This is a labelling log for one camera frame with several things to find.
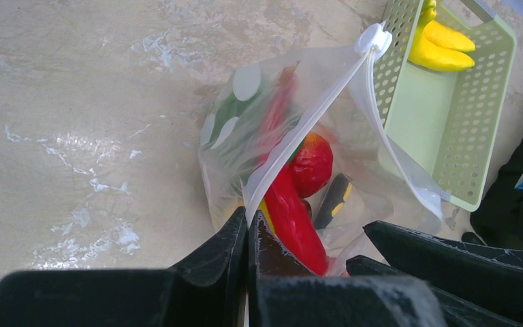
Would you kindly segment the green bell pepper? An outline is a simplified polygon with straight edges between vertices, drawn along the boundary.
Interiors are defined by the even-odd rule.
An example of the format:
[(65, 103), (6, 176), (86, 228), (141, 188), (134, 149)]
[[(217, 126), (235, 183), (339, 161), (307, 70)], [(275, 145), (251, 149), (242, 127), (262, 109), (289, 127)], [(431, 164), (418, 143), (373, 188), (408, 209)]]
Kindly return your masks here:
[(269, 94), (259, 91), (245, 102), (233, 93), (223, 101), (215, 113), (210, 141), (200, 154), (205, 181), (242, 196), (242, 186), (258, 166), (259, 133), (269, 99)]

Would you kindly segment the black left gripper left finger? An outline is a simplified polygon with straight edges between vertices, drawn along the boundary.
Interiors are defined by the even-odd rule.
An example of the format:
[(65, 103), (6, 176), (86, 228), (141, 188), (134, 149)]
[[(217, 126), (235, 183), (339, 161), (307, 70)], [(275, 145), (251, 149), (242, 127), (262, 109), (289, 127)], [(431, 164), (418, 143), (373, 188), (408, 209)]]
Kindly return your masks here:
[(237, 208), (167, 269), (26, 270), (0, 280), (0, 326), (242, 326), (247, 220)]

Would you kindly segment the red chili pepper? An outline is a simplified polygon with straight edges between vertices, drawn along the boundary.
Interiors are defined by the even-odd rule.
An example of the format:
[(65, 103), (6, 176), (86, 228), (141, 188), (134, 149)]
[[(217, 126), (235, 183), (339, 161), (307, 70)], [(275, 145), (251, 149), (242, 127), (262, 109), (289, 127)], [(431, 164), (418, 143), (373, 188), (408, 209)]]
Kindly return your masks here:
[[(274, 147), (281, 137), (278, 126), (284, 122), (291, 98), (297, 86), (296, 66), (283, 68), (275, 86), (277, 91), (270, 100), (268, 113), (261, 125), (264, 136), (262, 144)], [(310, 217), (294, 186), (294, 177), (288, 165), (284, 165), (269, 186), (264, 202), (269, 212), (274, 233), (296, 258), (316, 275), (323, 276), (328, 270), (328, 257)]]

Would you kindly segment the clear dotted zip top bag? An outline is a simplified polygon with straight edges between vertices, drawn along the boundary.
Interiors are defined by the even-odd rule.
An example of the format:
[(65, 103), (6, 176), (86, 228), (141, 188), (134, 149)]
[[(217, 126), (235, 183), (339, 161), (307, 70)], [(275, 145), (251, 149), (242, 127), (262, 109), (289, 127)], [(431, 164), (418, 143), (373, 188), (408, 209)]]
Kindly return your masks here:
[(312, 273), (339, 276), (376, 220), (436, 234), (436, 181), (384, 130), (374, 66), (393, 37), (369, 26), (352, 46), (304, 48), (235, 70), (198, 148), (212, 224), (262, 213)]

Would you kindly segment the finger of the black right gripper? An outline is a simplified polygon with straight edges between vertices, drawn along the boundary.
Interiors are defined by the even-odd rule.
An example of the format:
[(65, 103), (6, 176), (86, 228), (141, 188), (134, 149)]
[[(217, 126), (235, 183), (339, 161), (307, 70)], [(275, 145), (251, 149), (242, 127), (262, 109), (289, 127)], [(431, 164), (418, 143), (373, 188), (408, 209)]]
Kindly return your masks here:
[(523, 251), (439, 238), (385, 221), (364, 226), (390, 266), (503, 316), (523, 316)]
[(366, 280), (399, 326), (523, 326), (364, 255), (346, 270)]

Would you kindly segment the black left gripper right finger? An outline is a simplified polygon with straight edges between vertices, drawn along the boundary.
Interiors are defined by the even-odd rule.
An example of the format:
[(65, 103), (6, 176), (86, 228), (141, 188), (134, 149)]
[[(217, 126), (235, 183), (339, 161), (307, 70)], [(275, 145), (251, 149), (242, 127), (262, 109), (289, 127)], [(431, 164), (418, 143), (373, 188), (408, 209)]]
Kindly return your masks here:
[(250, 326), (399, 326), (360, 277), (320, 277), (270, 233), (249, 226)]

